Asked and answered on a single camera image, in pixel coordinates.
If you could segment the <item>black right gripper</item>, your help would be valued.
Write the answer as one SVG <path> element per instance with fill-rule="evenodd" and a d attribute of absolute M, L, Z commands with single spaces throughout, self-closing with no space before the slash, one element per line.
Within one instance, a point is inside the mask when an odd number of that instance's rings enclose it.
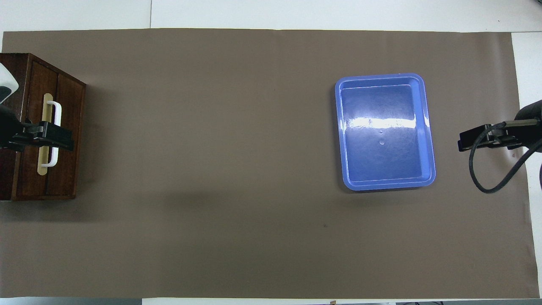
<path fill-rule="evenodd" d="M 464 152 L 479 147 L 507 147 L 509 150 L 526 147 L 536 150 L 536 143 L 541 140 L 541 108 L 542 101 L 521 108 L 513 120 L 505 121 L 503 128 L 496 129 L 478 139 L 492 124 L 482 124 L 478 127 L 459 133 L 458 151 Z"/>

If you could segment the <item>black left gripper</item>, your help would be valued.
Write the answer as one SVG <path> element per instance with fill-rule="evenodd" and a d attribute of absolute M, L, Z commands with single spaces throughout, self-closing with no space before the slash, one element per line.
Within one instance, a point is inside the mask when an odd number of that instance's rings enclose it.
<path fill-rule="evenodd" d="M 73 151 L 73 132 L 49 122 L 21 123 L 11 109 L 0 105 L 1 149 L 24 150 L 26 146 L 42 147 L 45 143 L 49 147 Z"/>

